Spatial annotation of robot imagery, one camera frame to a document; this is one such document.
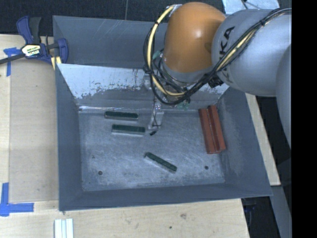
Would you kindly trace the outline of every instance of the blue clamp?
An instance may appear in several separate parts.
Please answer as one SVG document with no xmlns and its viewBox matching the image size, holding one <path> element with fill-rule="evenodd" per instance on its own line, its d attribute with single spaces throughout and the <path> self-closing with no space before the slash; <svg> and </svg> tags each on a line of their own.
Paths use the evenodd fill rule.
<svg viewBox="0 0 317 238">
<path fill-rule="evenodd" d="M 2 184 L 1 203 L 0 203 L 0 216 L 7 217 L 10 213 L 17 212 L 34 212 L 34 203 L 22 203 L 22 204 L 9 204 L 9 183 Z"/>
<path fill-rule="evenodd" d="M 11 57 L 12 55 L 19 55 L 22 53 L 21 50 L 17 48 L 4 49 L 3 52 L 8 57 Z M 6 67 L 6 76 L 9 77 L 10 75 L 11 75 L 11 62 L 9 61 Z"/>
<path fill-rule="evenodd" d="M 28 55 L 24 52 L 25 58 L 27 59 L 37 59 L 49 64 L 52 64 L 52 56 L 49 53 L 47 46 L 41 43 L 41 38 L 39 36 L 39 24 L 41 18 L 30 18 L 30 16 L 24 16 L 20 18 L 16 27 L 18 29 L 19 35 L 21 35 L 25 40 L 25 46 L 34 44 L 40 46 L 38 52 L 34 55 Z M 68 58 L 68 46 L 67 41 L 64 38 L 57 40 L 59 46 L 59 56 L 63 63 L 67 61 Z"/>
</svg>

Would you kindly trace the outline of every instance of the blue tape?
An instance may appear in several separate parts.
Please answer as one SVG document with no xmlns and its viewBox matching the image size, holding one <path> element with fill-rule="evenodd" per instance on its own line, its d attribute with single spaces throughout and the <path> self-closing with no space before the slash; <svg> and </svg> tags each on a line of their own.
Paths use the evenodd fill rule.
<svg viewBox="0 0 317 238">
<path fill-rule="evenodd" d="M 17 49 L 17 48 L 9 48 L 9 49 L 4 49 L 3 52 L 8 56 L 12 56 L 12 55 L 19 55 L 22 52 Z M 6 76 L 9 77 L 11 75 L 11 62 L 9 61 L 7 66 L 6 66 Z"/>
<path fill-rule="evenodd" d="M 15 212 L 34 212 L 34 203 L 22 203 L 22 204 L 9 204 L 9 183 L 2 184 L 1 203 L 0 203 L 0 216 L 7 217 L 10 213 Z"/>
</svg>

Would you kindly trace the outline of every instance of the yellow label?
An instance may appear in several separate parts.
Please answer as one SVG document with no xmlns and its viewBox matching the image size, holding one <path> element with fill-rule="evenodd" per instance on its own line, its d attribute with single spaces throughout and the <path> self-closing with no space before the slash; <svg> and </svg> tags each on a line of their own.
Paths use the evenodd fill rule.
<svg viewBox="0 0 317 238">
<path fill-rule="evenodd" d="M 27 57 L 32 57 L 34 55 L 37 55 L 40 53 L 41 47 L 39 45 L 26 45 L 23 49 L 22 52 L 24 55 Z"/>
</svg>

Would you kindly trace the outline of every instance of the wooden table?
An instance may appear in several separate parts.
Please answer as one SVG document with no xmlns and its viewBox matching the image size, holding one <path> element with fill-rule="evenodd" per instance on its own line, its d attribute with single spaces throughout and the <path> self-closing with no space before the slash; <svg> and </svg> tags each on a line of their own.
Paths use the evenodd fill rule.
<svg viewBox="0 0 317 238">
<path fill-rule="evenodd" d="M 20 48 L 23 44 L 23 38 L 18 35 L 0 35 L 0 59 L 6 57 L 2 52 L 4 48 Z M 21 102 L 11 102 L 10 100 L 16 99 L 16 96 L 12 95 L 10 97 L 10 80 L 18 71 L 26 74 L 21 80 L 21 85 L 14 88 L 11 93 L 21 94 L 24 99 Z M 31 72 L 35 72 L 37 76 L 32 76 Z M 39 73 L 44 73 L 42 78 L 38 77 Z M 54 127 L 56 122 L 55 120 L 47 121 L 38 116 L 34 122 L 30 122 L 30 119 L 34 120 L 36 110 L 46 111 L 50 109 L 52 111 L 52 108 L 55 109 L 55 102 L 47 102 L 48 99 L 52 98 L 50 92 L 48 92 L 48 87 L 55 95 L 54 89 L 52 89 L 52 75 L 52 67 L 40 61 L 20 59 L 13 62 L 11 77 L 6 77 L 6 64 L 0 65 L 0 182 L 10 181 L 11 183 L 12 181 L 14 183 L 17 179 L 23 178 L 21 185 L 12 190 L 16 196 L 16 201 L 33 195 L 38 198 L 38 200 L 35 200 L 33 213 L 16 213 L 9 217 L 0 217 L 0 237 L 53 237 L 54 220 L 67 218 L 73 218 L 75 238 L 249 237 L 240 199 L 59 212 L 56 192 L 57 165 L 54 163 L 57 154 L 53 157 L 50 154 L 50 157 L 48 157 L 48 152 L 51 150 L 50 146 L 52 142 L 56 143 L 56 138 L 43 136 L 43 133 L 44 135 L 51 135 L 52 131 L 56 130 L 56 127 Z M 23 84 L 27 84 L 27 89 L 23 89 Z M 41 89 L 31 91 L 32 87 L 41 87 Z M 40 98 L 35 98 L 34 95 L 40 93 L 42 93 L 39 95 Z M 247 95 L 247 100 L 270 184 L 280 185 L 256 99 L 254 96 Z M 18 115 L 19 119 L 17 119 L 19 113 L 15 113 L 14 122 L 11 121 L 10 126 L 10 108 L 14 112 L 19 112 L 19 105 L 22 105 L 21 108 L 23 108 L 22 115 Z M 11 144 L 9 143 L 10 128 L 11 133 L 12 131 L 18 131 L 18 134 L 13 135 L 15 140 L 11 138 Z M 27 135 L 35 132 L 38 136 L 32 138 L 36 140 L 28 142 Z M 23 152 L 25 144 L 27 144 L 28 149 L 25 147 L 25 152 Z M 41 152 L 30 151 L 30 147 L 41 149 Z M 16 149 L 22 149 L 22 153 L 17 153 Z"/>
</svg>

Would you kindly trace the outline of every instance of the gray bin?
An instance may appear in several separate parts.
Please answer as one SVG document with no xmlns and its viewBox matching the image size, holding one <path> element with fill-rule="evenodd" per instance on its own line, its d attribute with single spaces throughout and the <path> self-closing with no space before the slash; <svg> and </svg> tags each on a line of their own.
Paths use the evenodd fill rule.
<svg viewBox="0 0 317 238">
<path fill-rule="evenodd" d="M 123 121 L 105 119 L 105 110 L 138 113 L 136 124 L 141 126 L 150 119 L 153 94 L 139 78 L 111 87 L 107 87 L 106 79 L 114 71 L 124 82 L 129 75 L 142 75 L 143 41 L 152 25 L 53 18 L 54 38 L 66 38 L 69 45 L 67 64 L 55 71 L 59 209 L 271 195 L 243 92 L 226 86 L 213 90 L 206 87 L 193 96 L 187 108 L 163 106 L 163 124 L 153 136 L 148 131 L 138 137 L 111 134 L 111 125 Z M 156 50 L 163 47 L 165 30 L 166 24 L 159 27 Z M 98 89 L 92 86 L 93 77 L 101 82 Z M 197 109 L 211 104 L 217 105 L 227 150 L 208 155 Z M 176 165 L 177 172 L 172 174 L 148 163 L 143 158 L 145 152 Z"/>
</svg>

